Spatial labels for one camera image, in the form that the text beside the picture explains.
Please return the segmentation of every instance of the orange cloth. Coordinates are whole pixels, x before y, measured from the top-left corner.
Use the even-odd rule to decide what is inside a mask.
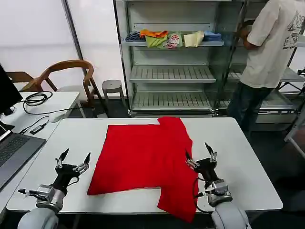
[[[168,31],[163,31],[163,32],[151,32],[149,30],[141,30],[140,31],[140,37],[155,37],[155,38],[163,38],[168,34]]]

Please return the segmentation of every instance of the red t-shirt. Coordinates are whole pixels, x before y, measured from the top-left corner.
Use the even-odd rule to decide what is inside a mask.
[[[161,187],[158,208],[191,222],[198,174],[187,166],[185,153],[192,155],[192,141],[179,118],[158,121],[159,125],[108,126],[88,195]]]

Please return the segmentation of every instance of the chair backrest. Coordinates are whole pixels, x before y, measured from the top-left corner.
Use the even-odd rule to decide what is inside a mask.
[[[57,91],[56,86],[49,79],[50,74],[52,72],[57,72],[57,71],[61,71],[64,69],[69,69],[69,68],[88,69],[87,74],[85,75],[84,80],[83,80],[83,85],[84,85],[84,87],[88,86],[89,82],[91,82],[92,84],[94,84],[93,87],[96,87],[93,77],[92,77],[93,72],[94,72],[94,68],[93,68],[92,64],[89,63],[88,61],[82,61],[82,60],[69,60],[69,61],[62,61],[62,62],[56,63],[56,64],[48,67],[41,74],[41,76],[39,78],[35,79],[35,82],[36,82],[36,84],[41,85],[41,83],[45,80],[54,91]]]
[[[12,79],[13,83],[31,82],[33,80],[33,77],[26,72],[6,72],[6,74]]]
[[[26,85],[21,92],[42,92],[43,89],[40,85],[30,84],[34,78],[26,72],[6,72],[8,77],[12,79],[13,83],[29,83]]]

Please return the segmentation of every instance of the metal shelf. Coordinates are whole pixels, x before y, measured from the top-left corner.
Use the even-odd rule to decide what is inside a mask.
[[[227,109],[233,92],[226,92],[225,98],[219,103],[219,109]],[[294,110],[294,105],[285,98],[280,92],[273,91],[270,95],[263,101],[260,111],[268,110]]]
[[[146,42],[122,42],[122,45],[132,46],[132,47],[146,47]],[[224,42],[201,42],[199,47],[221,47],[224,45]]]
[[[233,66],[229,72],[228,79],[230,81],[238,81],[244,71],[242,65]],[[286,68],[281,82],[305,82],[305,77],[298,75],[291,68]]]
[[[158,1],[158,0],[126,0],[126,1]],[[186,0],[167,0],[167,1],[186,1]],[[211,0],[191,0],[191,1],[211,1]],[[232,0],[213,0],[213,1],[232,1]]]
[[[135,65],[129,79],[132,83],[214,83],[205,65]]]
[[[305,47],[305,36],[300,35],[299,40],[297,41],[297,47]]]
[[[201,93],[135,93],[132,110],[211,110]]]

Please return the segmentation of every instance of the white desk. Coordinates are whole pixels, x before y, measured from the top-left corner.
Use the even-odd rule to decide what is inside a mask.
[[[33,93],[21,93],[22,97],[25,98]],[[32,113],[42,113],[47,111],[55,111],[61,109],[68,109],[73,108],[77,102],[77,98],[79,96],[79,92],[55,92],[53,96],[44,104],[36,106],[36,107],[29,107],[27,110],[31,111]],[[22,129],[32,125],[35,121],[43,117],[44,115],[29,115],[26,114],[23,110],[23,103],[18,103],[15,105],[16,110],[13,114],[9,116],[2,116],[1,121],[6,124],[15,125],[16,127],[13,129],[13,132],[18,133]],[[60,114],[66,113],[65,117],[69,115],[71,111],[62,112]],[[50,118],[53,115],[60,115],[59,113],[50,114]],[[47,121],[47,118],[43,119],[39,124],[43,124]],[[51,123],[49,122],[43,130],[38,132],[35,137],[43,138],[48,140],[58,126],[60,122]],[[23,167],[22,169],[13,177],[13,179],[0,191],[0,212],[5,208],[7,202],[9,201],[11,195],[14,193],[16,187],[29,170],[30,166],[32,165],[33,161],[37,157],[39,152],[34,155]]]
[[[204,142],[218,152],[217,175],[224,178],[229,184],[229,190],[238,206],[247,211],[283,207],[267,174],[234,119],[182,118],[182,121],[193,140],[193,158],[195,160],[209,156]],[[18,188],[36,189],[40,184],[52,183],[56,178],[55,157],[70,148],[65,159],[66,163],[77,165],[85,159],[89,152],[91,152],[91,161],[90,168],[82,174],[79,183],[68,187],[63,213],[145,214],[163,212],[157,208],[160,197],[159,189],[137,189],[98,196],[87,195],[109,124],[158,124],[158,121],[155,118],[62,120]],[[8,202],[7,209],[31,210],[35,208],[35,202],[35,198],[24,198],[23,194],[15,191]],[[204,198],[199,198],[198,205],[202,209],[212,210]]]

